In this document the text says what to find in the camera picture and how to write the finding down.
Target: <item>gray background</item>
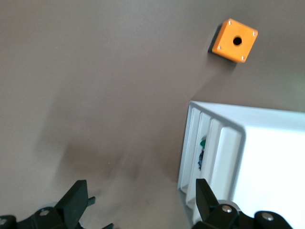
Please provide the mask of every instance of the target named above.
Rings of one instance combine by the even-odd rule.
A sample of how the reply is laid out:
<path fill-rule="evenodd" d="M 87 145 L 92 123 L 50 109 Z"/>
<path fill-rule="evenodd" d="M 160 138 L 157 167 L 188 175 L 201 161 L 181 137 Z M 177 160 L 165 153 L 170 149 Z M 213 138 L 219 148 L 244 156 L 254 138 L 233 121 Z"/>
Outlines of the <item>gray background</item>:
<path fill-rule="evenodd" d="M 176 184 L 188 102 L 305 111 L 303 0 L 0 1 L 0 215 L 87 179 L 86 228 L 189 228 Z M 233 18 L 244 64 L 207 54 Z"/>

